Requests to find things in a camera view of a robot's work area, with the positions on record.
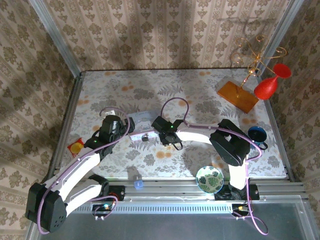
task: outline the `gold wire stand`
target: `gold wire stand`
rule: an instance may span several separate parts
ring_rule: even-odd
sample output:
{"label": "gold wire stand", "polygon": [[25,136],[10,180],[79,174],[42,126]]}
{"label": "gold wire stand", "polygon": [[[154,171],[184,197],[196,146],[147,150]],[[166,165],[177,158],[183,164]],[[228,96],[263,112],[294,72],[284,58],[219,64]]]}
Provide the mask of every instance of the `gold wire stand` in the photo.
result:
{"label": "gold wire stand", "polygon": [[255,40],[258,43],[263,43],[263,47],[259,52],[255,52],[252,49],[251,43],[246,38],[239,37],[235,40],[235,44],[238,45],[240,48],[247,47],[251,50],[251,55],[243,54],[241,52],[235,52],[234,54],[231,55],[231,59],[239,65],[244,63],[243,57],[247,57],[252,60],[252,63],[247,68],[248,75],[243,80],[240,86],[237,86],[233,82],[228,81],[217,92],[221,97],[226,99],[228,102],[230,102],[237,108],[244,111],[246,114],[250,112],[250,110],[256,105],[259,99],[256,98],[256,96],[254,96],[250,92],[244,90],[243,85],[247,82],[250,76],[255,76],[255,77],[260,76],[261,70],[258,68],[259,63],[265,66],[265,68],[271,71],[272,73],[275,73],[272,69],[270,69],[267,65],[264,64],[264,60],[283,58],[285,55],[287,55],[286,49],[284,49],[283,47],[277,47],[275,51],[279,55],[272,56],[272,57],[264,57],[263,54],[266,50],[269,40],[266,38],[265,35],[258,35],[255,37]]}

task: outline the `floral wallpaper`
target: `floral wallpaper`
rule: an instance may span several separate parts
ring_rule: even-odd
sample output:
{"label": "floral wallpaper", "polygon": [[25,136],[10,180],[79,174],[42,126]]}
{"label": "floral wallpaper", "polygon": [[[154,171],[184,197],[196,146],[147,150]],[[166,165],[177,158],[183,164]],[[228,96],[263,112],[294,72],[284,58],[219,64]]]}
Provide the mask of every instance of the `floral wallpaper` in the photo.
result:
{"label": "floral wallpaper", "polygon": [[292,76],[279,79],[271,105],[298,180],[320,226],[320,2],[305,1],[280,46]]}
{"label": "floral wallpaper", "polygon": [[71,73],[26,0],[0,0],[0,240],[24,239],[29,187],[49,167]]}
{"label": "floral wallpaper", "polygon": [[232,67],[235,40],[270,38],[289,0],[44,2],[86,71]]}

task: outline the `small white object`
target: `small white object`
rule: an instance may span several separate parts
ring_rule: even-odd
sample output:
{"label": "small white object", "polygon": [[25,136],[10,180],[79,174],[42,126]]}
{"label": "small white object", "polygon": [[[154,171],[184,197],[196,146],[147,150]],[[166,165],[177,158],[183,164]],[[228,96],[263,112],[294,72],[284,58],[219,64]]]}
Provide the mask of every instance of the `small white object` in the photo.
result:
{"label": "small white object", "polygon": [[105,115],[105,116],[108,116],[108,115],[116,115],[116,112],[115,112],[115,110],[105,111],[105,112],[104,112],[104,115]]}
{"label": "small white object", "polygon": [[142,137],[147,135],[148,139],[153,139],[158,137],[158,133],[154,130],[142,131],[142,132],[132,132],[129,133],[129,137],[132,141],[142,141]]}

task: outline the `green patterned bowl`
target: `green patterned bowl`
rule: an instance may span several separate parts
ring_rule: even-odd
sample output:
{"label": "green patterned bowl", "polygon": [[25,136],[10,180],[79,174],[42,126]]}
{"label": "green patterned bowl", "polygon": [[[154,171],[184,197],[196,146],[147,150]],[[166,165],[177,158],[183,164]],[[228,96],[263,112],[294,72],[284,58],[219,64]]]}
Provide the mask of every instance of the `green patterned bowl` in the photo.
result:
{"label": "green patterned bowl", "polygon": [[204,166],[196,173],[195,182],[207,194],[219,192],[224,185],[224,176],[213,166]]}

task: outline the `black bracket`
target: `black bracket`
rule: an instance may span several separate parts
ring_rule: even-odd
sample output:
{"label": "black bracket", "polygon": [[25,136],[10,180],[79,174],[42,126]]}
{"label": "black bracket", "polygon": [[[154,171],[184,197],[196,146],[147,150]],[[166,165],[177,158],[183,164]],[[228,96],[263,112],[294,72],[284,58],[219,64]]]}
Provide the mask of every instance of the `black bracket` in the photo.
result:
{"label": "black bracket", "polygon": [[[152,123],[152,127],[159,132],[160,142],[163,146],[173,145],[177,150],[182,149],[182,141],[177,136],[176,131],[182,120],[176,120],[174,123],[158,116]],[[181,148],[177,148],[175,144],[180,144]]]}
{"label": "black bracket", "polygon": [[[229,119],[223,119],[218,123],[218,126],[248,138],[248,136]],[[234,134],[229,134],[224,131],[216,130],[212,133],[210,135],[210,142],[223,161],[231,166],[242,166],[244,159],[250,152],[249,142]]]}
{"label": "black bracket", "polygon": [[100,194],[97,196],[97,198],[112,195],[112,196],[115,196],[118,199],[118,201],[123,201],[125,199],[125,195],[126,195],[125,186],[122,186],[122,185],[110,186],[109,180],[97,174],[91,175],[88,179],[95,180],[101,185],[101,191],[100,191]]}
{"label": "black bracket", "polygon": [[[260,200],[258,187],[255,184],[249,184],[249,196],[252,201]],[[247,200],[247,190],[244,187],[239,190],[230,185],[223,185],[221,190],[214,194],[214,199],[216,201],[226,201],[226,200]]]}
{"label": "black bracket", "polygon": [[248,204],[232,204],[232,211],[234,213],[232,213],[233,216],[235,217],[239,217],[239,215],[245,217],[249,215],[249,208],[248,208]]}
{"label": "black bracket", "polygon": [[[46,191],[46,186],[37,182],[29,189],[25,217],[34,223],[37,222],[39,204]],[[50,191],[44,200],[40,216],[41,227],[53,233],[62,226],[66,217],[66,206],[62,201],[59,192]]]}
{"label": "black bracket", "polygon": [[[126,187],[122,185],[114,185],[114,186],[108,186],[108,192],[104,193],[104,196],[115,196],[118,201],[123,201],[125,199],[126,195]],[[112,198],[106,198],[101,200],[101,202],[110,202],[113,201]],[[96,219],[103,219],[105,218],[109,213],[110,209],[108,207],[105,207],[105,203],[94,203],[92,204],[92,210],[91,214],[94,217],[97,217]]]}

